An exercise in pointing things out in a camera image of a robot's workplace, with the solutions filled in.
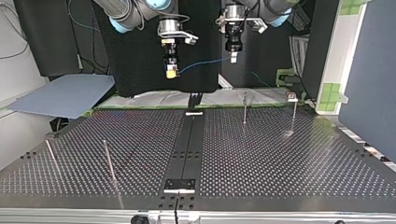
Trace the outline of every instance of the metal pin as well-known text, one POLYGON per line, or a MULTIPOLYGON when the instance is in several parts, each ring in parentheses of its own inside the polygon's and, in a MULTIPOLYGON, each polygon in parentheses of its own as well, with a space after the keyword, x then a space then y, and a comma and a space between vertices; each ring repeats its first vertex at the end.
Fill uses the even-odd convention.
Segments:
POLYGON ((105 152, 106 152, 106 156, 107 156, 108 166, 110 167, 111 176, 113 177, 113 180, 117 180, 116 175, 114 174, 113 162, 111 161, 110 151, 108 150, 106 140, 103 140, 103 146, 105 147, 105 152))
POLYGON ((296 118, 297 103, 298 103, 297 101, 294 103, 293 120, 296 118))
POLYGON ((49 149, 49 154, 53 160, 56 160, 55 154, 53 154, 52 147, 50 145, 50 140, 46 139, 47 148, 49 149))
POLYGON ((248 94, 245 92, 245 96, 244 96, 244 124, 247 123, 247 116, 248 116, 248 94))

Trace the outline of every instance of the black panel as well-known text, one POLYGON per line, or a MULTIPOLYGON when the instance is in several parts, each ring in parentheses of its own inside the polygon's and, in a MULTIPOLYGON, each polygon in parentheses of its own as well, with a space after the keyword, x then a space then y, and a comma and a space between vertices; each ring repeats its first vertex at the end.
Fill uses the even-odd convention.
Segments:
MULTIPOLYGON (((285 22, 274 28, 269 26, 263 34, 252 32, 246 28, 242 35, 244 50, 238 55, 238 63, 224 63, 222 75, 235 87, 263 86, 260 81, 248 71, 256 73, 260 80, 275 86, 276 70, 291 68, 289 36, 292 34, 291 24, 285 22)), ((226 39, 221 47, 224 49, 226 39)), ((230 53, 223 51, 223 57, 230 53)))
POLYGON ((41 76, 78 73, 76 42, 64 0, 15 0, 41 76))
POLYGON ((368 3, 340 120, 351 131, 396 161, 396 1, 368 3))
MULTIPOLYGON (((156 35, 158 18, 146 23, 144 31, 134 30, 119 34, 111 26, 107 15, 94 5, 112 74, 121 96, 154 90, 180 90, 186 92, 213 92, 218 86, 219 65, 194 67, 182 77, 168 80, 163 69, 163 48, 156 35)), ((179 13, 191 16, 185 30, 200 37, 195 46, 180 46, 180 67, 191 63, 214 60, 219 57, 219 33, 214 21, 219 15, 218 1, 190 0, 179 2, 179 13)))
MULTIPOLYGON (((91 0, 72 1, 70 12, 79 23, 99 29, 91 0)), ((81 73, 105 74, 109 64, 101 33, 80 26, 75 22, 73 22, 73 27, 76 33, 79 54, 82 58, 89 61, 89 63, 82 61, 84 69, 81 73)))
POLYGON ((317 0, 315 4, 303 72, 304 85, 311 97, 315 99, 318 98, 339 2, 339 0, 317 0))

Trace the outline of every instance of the green tape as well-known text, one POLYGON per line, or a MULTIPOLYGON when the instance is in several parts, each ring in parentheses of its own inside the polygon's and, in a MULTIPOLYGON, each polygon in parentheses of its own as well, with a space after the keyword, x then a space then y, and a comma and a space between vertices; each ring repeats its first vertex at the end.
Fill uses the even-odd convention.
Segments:
POLYGON ((275 84, 277 86, 292 86, 292 83, 285 83, 284 81, 280 80, 280 76, 289 76, 293 77, 294 76, 294 69, 288 68, 288 69, 277 69, 276 70, 276 81, 275 84))
POLYGON ((324 83, 320 101, 318 105, 319 111, 333 112, 337 107, 340 99, 341 84, 339 83, 324 83))
POLYGON ((343 0, 340 9, 340 15, 358 15, 361 12, 361 6, 366 0, 343 0))

